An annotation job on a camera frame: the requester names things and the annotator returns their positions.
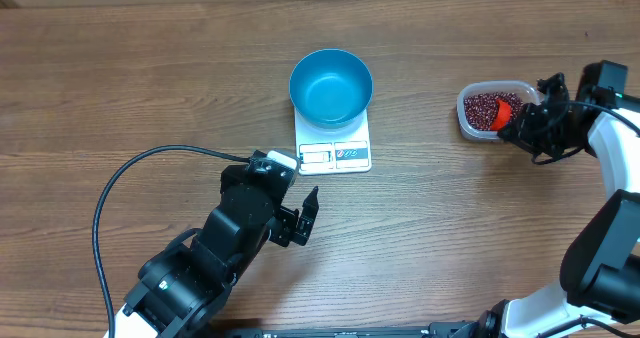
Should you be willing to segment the red measuring scoop blue handle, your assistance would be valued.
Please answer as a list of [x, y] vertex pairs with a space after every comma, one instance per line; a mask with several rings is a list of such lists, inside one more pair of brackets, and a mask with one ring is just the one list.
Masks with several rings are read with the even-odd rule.
[[496, 116], [490, 125], [491, 131], [501, 130], [509, 123], [511, 119], [512, 108], [509, 103], [504, 100], [498, 99], [497, 106], [498, 109], [496, 112]]

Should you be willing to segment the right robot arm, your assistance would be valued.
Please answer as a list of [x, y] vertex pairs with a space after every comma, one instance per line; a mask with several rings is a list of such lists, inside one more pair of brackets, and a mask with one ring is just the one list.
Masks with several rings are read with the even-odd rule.
[[606, 201], [566, 251], [560, 275], [531, 295], [503, 300], [457, 337], [567, 337], [589, 327], [621, 337], [639, 319], [639, 100], [625, 93], [628, 69], [608, 60], [584, 67], [574, 97], [563, 74], [537, 83], [497, 136], [555, 163], [580, 152], [600, 164]]

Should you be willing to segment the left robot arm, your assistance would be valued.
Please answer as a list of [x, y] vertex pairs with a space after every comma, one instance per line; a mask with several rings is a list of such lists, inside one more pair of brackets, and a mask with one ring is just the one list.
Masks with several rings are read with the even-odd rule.
[[303, 246], [319, 210], [312, 190], [301, 209], [282, 201], [296, 175], [278, 163], [230, 165], [221, 199], [200, 229], [175, 237], [139, 270], [110, 337], [191, 337], [226, 305], [263, 245]]

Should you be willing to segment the white digital kitchen scale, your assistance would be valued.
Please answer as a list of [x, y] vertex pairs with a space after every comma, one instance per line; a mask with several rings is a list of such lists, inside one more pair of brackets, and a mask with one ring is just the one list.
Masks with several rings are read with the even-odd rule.
[[372, 168], [368, 112], [340, 127], [320, 127], [295, 111], [301, 175], [363, 173]]

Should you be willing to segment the blue bowl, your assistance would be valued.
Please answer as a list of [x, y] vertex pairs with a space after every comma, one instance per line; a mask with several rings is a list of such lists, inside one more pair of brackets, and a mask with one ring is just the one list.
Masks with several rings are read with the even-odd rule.
[[371, 70], [355, 54], [337, 48], [314, 51], [292, 69], [288, 91], [295, 110], [310, 124], [333, 129], [363, 114], [374, 94]]

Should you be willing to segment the clear plastic container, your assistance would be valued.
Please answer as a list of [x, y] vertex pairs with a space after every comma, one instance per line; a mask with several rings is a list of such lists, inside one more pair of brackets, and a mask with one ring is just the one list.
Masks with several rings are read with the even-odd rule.
[[525, 103], [538, 104], [540, 98], [522, 81], [470, 84], [461, 91], [456, 104], [461, 134], [470, 141], [499, 141], [497, 131], [513, 122]]

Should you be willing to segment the red beans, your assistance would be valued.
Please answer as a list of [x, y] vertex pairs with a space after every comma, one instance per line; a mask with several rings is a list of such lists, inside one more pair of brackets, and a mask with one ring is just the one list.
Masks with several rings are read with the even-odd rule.
[[468, 96], [463, 100], [463, 107], [469, 125], [476, 130], [491, 131], [490, 125], [496, 116], [498, 99], [511, 105], [509, 123], [516, 118], [524, 105], [517, 94], [509, 92], [489, 92]]

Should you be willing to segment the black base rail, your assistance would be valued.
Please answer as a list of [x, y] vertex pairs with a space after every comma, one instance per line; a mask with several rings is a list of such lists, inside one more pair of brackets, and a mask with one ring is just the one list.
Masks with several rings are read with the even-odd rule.
[[452, 338], [474, 337], [474, 321], [432, 322], [427, 326], [365, 327], [325, 329], [262, 329], [217, 327], [203, 329], [197, 337], [206, 338]]

